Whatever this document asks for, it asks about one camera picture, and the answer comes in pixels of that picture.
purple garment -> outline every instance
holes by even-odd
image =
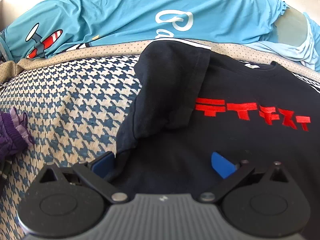
[[[19,116],[15,107],[10,113],[0,112],[0,160],[34,144],[34,139],[27,130],[27,124],[26,113]]]

houndstooth fabric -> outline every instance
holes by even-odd
[[[15,156],[0,201],[0,239],[20,239],[16,207],[44,163],[71,166],[115,152],[116,132],[140,89],[139,56],[75,60],[24,71],[0,95],[0,111],[28,115],[36,144]]]

gray plastic body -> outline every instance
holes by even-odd
[[[44,238],[27,235],[24,239]],[[199,203],[190,194],[137,194],[129,203],[111,206],[101,221],[89,231],[66,239],[267,240],[233,228],[221,216],[217,206]],[[299,234],[278,239],[304,240]]]

cartoon graphic print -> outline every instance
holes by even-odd
[[[44,50],[50,48],[52,44],[54,44],[63,33],[62,30],[57,30],[53,32],[50,36],[45,38],[43,41],[41,41],[42,37],[38,33],[36,33],[38,27],[39,27],[39,23],[33,26],[33,28],[31,29],[31,31],[26,37],[26,42],[30,41],[31,39],[33,39],[36,42],[36,44],[34,45],[33,51],[30,54],[28,54],[26,58],[32,59],[32,58],[35,58],[36,56],[44,57],[45,55]]]

black t-shirt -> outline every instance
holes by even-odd
[[[303,235],[320,229],[320,84],[276,62],[254,65],[177,41],[155,41],[135,65],[142,89],[117,135],[108,178],[136,193],[191,193],[221,177],[218,152],[262,169],[280,161],[311,206]]]

